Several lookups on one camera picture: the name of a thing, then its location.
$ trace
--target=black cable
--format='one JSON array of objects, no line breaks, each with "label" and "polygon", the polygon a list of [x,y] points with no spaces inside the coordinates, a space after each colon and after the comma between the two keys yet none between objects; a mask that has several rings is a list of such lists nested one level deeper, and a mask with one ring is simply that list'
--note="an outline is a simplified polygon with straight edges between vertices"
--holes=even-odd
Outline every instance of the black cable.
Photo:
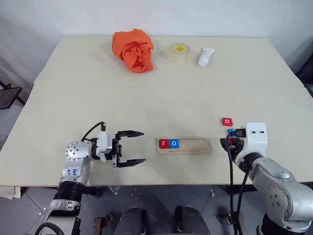
[{"label": "black cable", "polygon": [[237,234],[236,220],[234,217],[234,200],[233,200],[233,197],[234,197],[233,162],[232,162],[231,153],[230,153],[229,145],[228,145],[230,135],[231,134],[228,133],[228,135],[226,137],[226,150],[227,150],[227,154],[228,154],[229,170],[230,170],[230,214],[231,214],[231,219],[233,222],[235,234]]},{"label": "black cable", "polygon": [[42,229],[44,228],[50,228],[53,232],[56,233],[56,235],[64,235],[63,231],[55,224],[52,224],[50,222],[45,222],[41,224],[38,229],[35,232],[35,235],[39,235]]},{"label": "black cable", "polygon": [[241,230],[241,226],[240,226],[240,222],[239,222],[239,213],[240,213],[240,206],[241,206],[241,200],[242,200],[242,197],[243,197],[244,187],[246,185],[246,180],[248,179],[248,175],[249,175],[249,171],[247,171],[245,173],[245,177],[244,177],[243,183],[241,184],[241,187],[240,187],[240,190],[239,190],[239,198],[238,198],[237,211],[236,211],[236,221],[237,221],[238,231],[239,231],[240,235],[242,235],[243,232]]},{"label": "black cable", "polygon": [[105,122],[101,121],[101,122],[98,122],[97,124],[95,124],[92,128],[90,128],[90,130],[87,131],[87,133],[82,137],[81,141],[84,141],[87,137],[87,135],[89,135],[89,133],[91,131],[93,131],[94,128],[96,128],[97,126],[101,125],[101,131],[105,131]]}]

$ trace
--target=table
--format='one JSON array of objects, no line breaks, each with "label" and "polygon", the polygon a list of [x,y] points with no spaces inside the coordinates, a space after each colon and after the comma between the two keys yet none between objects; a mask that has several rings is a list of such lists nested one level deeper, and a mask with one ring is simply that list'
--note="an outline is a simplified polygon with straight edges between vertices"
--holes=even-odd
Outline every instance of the table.
[{"label": "table", "polygon": [[[62,38],[35,81],[29,100],[0,152],[1,165],[5,166],[0,171],[0,185],[57,186],[67,144],[79,140],[99,121],[107,123],[109,133],[128,129],[144,132],[141,137],[122,139],[122,160],[147,158],[147,161],[121,169],[112,168],[111,163],[93,161],[89,178],[91,186],[228,184],[228,158],[219,143],[227,130],[221,125],[223,117],[233,118],[234,127],[251,121],[265,122],[269,139],[267,156],[293,172],[297,180],[313,180],[313,99],[267,39],[225,39],[225,47],[231,40],[235,45],[225,57],[234,59],[232,52],[239,51],[237,47],[241,44],[259,44],[263,49],[254,51],[264,53],[264,58],[277,66],[271,66],[268,61],[260,64],[259,56],[250,54],[249,60],[245,59],[246,56],[239,56],[237,60],[226,59],[223,62],[225,68],[219,71],[221,65],[216,60],[222,61],[223,58],[218,53],[206,68],[196,67],[196,53],[184,65],[174,65],[161,54],[158,59],[154,53],[155,71],[133,74],[112,55],[102,55],[95,49],[97,42],[105,38]],[[206,38],[194,39],[205,42]],[[207,39],[217,44],[223,41]],[[193,45],[192,38],[158,37],[153,41],[155,47],[172,41]],[[83,47],[82,42],[91,46]],[[72,45],[77,51],[67,50],[62,46],[64,44]],[[83,56],[84,51],[90,56]],[[73,58],[76,63],[70,62],[71,53],[78,55]],[[82,66],[83,58],[86,59],[85,66]],[[108,62],[100,63],[104,58]],[[241,60],[250,61],[249,68],[239,69],[238,61]],[[247,77],[253,70],[262,74]],[[265,74],[276,74],[277,77],[269,79]],[[158,155],[157,138],[166,136],[208,137],[212,153]],[[240,184],[243,175],[235,167],[234,183]]]}]

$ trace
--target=white tube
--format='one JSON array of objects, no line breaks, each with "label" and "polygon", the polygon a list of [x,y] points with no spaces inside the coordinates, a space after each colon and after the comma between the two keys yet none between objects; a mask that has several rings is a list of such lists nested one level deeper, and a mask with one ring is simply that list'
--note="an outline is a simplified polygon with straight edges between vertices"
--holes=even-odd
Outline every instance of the white tube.
[{"label": "white tube", "polygon": [[204,47],[203,51],[201,53],[200,59],[198,61],[198,65],[201,67],[207,66],[209,63],[209,60],[211,58],[211,55],[215,52],[214,49]]}]

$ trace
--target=red block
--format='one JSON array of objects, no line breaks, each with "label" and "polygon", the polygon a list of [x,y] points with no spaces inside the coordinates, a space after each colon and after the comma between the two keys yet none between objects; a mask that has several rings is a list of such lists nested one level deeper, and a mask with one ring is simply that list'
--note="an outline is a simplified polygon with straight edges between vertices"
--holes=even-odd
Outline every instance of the red block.
[{"label": "red block", "polygon": [[233,120],[229,117],[224,117],[222,118],[222,124],[223,126],[232,126],[233,125]]},{"label": "red block", "polygon": [[158,146],[160,148],[170,148],[170,140],[168,139],[159,139]]}]

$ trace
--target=fabric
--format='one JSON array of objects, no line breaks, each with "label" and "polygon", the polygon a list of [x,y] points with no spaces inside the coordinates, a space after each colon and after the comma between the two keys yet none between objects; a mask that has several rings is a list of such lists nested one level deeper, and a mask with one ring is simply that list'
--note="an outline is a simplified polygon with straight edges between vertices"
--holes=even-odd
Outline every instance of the fabric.
[{"label": "fabric", "polygon": [[114,55],[124,61],[125,66],[132,72],[146,72],[153,69],[151,38],[141,29],[130,32],[116,32],[112,39]]}]

